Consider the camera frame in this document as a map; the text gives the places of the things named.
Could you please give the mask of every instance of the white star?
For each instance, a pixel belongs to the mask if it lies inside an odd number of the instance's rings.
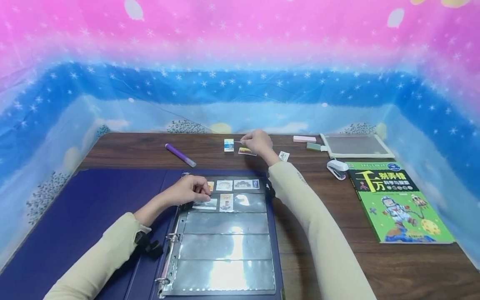
[[[80,32],[84,35],[84,36],[90,36],[90,33],[88,32],[88,29],[87,28],[80,28]]]

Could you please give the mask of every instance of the cartoon moon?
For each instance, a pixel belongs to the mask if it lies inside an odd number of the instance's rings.
[[[469,2],[470,0],[442,0],[442,4],[445,7],[450,7],[450,8],[459,8]]]
[[[421,221],[421,226],[422,226],[423,230],[425,230],[428,233],[433,234],[433,235],[439,235],[440,232],[441,232],[440,228],[438,228],[437,224],[435,224],[434,222],[432,222],[430,220],[427,220],[427,219],[423,219]]]

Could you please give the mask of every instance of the book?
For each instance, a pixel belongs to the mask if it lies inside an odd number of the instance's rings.
[[[397,162],[346,162],[380,243],[455,242],[445,224]]]

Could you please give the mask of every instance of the sticky note pad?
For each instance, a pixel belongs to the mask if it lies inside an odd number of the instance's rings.
[[[307,143],[307,149],[313,151],[321,151],[322,145],[315,144],[315,143]]]
[[[311,136],[294,135],[293,141],[297,143],[307,143],[307,142],[316,143],[317,139]]]

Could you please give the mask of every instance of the person's hand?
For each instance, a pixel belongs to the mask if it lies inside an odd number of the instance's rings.
[[[266,152],[272,150],[273,147],[272,139],[261,129],[246,134],[240,139],[240,142],[242,145],[247,146],[250,150],[260,156],[263,156]]]
[[[205,177],[187,175],[157,196],[169,205],[182,205],[191,201],[210,201],[210,194]]]

